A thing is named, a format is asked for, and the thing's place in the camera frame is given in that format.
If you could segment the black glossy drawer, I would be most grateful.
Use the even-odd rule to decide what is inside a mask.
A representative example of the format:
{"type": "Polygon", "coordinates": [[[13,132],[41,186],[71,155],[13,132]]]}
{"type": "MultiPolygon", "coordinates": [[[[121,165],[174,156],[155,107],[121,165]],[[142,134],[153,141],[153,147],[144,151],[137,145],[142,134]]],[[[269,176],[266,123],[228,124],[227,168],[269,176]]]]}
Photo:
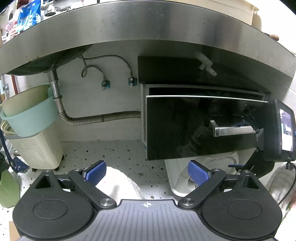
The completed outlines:
{"type": "Polygon", "coordinates": [[[210,121],[219,127],[250,126],[243,119],[265,101],[202,95],[148,95],[146,100],[147,159],[197,157],[255,147],[256,133],[214,137],[210,121]]]}

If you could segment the corrugated metal drain pipe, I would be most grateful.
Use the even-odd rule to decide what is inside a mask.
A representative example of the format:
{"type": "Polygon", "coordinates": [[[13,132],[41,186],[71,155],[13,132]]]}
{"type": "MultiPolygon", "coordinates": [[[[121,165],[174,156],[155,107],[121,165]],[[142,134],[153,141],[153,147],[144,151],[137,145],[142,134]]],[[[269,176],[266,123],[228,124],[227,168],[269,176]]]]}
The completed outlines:
{"type": "Polygon", "coordinates": [[[108,90],[97,92],[93,87],[60,90],[56,70],[47,72],[53,90],[58,116],[69,126],[85,126],[96,123],[141,118],[139,110],[128,110],[125,100],[108,90]]]}

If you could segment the cream perforated laundry basket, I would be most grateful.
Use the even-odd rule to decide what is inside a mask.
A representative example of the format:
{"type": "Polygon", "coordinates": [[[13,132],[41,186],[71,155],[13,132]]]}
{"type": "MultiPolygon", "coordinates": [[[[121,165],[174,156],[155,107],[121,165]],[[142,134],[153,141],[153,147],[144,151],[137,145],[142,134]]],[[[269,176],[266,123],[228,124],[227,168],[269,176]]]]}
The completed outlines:
{"type": "Polygon", "coordinates": [[[1,123],[1,130],[32,169],[59,169],[64,153],[54,124],[34,136],[25,138],[18,136],[6,120],[1,123]]]}

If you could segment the black cabinet body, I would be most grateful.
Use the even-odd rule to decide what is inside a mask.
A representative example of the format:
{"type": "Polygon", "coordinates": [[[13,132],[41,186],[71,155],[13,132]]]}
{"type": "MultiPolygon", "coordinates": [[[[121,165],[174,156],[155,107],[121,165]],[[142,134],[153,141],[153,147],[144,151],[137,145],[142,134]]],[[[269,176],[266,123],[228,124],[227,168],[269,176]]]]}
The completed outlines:
{"type": "Polygon", "coordinates": [[[147,95],[209,95],[268,100],[270,91],[249,77],[214,62],[212,76],[200,70],[194,45],[159,42],[137,58],[138,78],[147,95]]]}

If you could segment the mint green plastic basin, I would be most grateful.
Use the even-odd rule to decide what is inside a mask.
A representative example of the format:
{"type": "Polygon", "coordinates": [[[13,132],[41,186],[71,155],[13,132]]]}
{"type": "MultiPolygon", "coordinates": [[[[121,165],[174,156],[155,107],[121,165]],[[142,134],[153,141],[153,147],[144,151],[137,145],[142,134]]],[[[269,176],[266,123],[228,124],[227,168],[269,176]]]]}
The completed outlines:
{"type": "Polygon", "coordinates": [[[20,137],[30,137],[43,131],[58,119],[53,91],[51,88],[48,90],[49,97],[43,102],[10,117],[2,110],[1,119],[7,121],[20,137]]]}

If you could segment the green plastic container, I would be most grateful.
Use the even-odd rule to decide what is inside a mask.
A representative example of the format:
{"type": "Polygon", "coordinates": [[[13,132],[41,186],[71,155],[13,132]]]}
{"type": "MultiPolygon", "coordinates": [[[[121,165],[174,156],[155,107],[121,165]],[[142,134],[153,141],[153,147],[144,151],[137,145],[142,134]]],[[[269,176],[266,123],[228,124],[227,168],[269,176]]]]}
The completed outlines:
{"type": "Polygon", "coordinates": [[[20,186],[8,170],[1,173],[0,203],[4,208],[15,206],[20,200],[20,186]]]}

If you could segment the beige plastic basin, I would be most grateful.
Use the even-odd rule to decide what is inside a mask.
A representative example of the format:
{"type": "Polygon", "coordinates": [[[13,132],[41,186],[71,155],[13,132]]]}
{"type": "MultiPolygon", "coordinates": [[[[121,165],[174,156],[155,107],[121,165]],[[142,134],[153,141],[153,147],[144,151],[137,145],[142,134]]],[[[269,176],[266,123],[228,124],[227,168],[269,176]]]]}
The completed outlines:
{"type": "Polygon", "coordinates": [[[1,110],[10,117],[22,113],[48,98],[50,85],[39,85],[22,91],[1,104],[1,110]]]}

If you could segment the stainless steel counter edge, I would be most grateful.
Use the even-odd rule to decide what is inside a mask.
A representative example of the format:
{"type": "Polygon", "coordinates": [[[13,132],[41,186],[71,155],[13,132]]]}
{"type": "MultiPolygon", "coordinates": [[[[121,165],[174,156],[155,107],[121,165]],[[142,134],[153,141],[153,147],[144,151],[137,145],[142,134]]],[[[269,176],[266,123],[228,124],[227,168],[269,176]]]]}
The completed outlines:
{"type": "Polygon", "coordinates": [[[295,74],[295,56],[271,37],[216,11],[172,1],[113,1],[51,17],[1,47],[1,74],[84,45],[163,40],[230,51],[295,74]]]}

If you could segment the blue printed plastic bag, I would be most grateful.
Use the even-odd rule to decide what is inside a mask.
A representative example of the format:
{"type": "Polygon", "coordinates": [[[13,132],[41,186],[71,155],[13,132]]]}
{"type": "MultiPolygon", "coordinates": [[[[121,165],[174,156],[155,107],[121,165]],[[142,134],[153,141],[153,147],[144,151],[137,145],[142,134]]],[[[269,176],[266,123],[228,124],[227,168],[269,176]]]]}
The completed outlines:
{"type": "Polygon", "coordinates": [[[41,1],[36,0],[22,7],[17,21],[18,33],[41,22],[41,1]]]}

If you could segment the white plastic bracket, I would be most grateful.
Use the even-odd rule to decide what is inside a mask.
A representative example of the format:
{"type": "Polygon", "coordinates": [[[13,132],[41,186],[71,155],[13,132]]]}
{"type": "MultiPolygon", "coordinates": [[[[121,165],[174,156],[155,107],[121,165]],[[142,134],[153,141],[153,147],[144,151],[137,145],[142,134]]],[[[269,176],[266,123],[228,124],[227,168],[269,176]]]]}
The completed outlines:
{"type": "Polygon", "coordinates": [[[207,58],[203,53],[199,51],[194,52],[194,56],[201,61],[200,70],[206,70],[212,76],[216,76],[217,73],[212,69],[213,62],[207,58]]]}

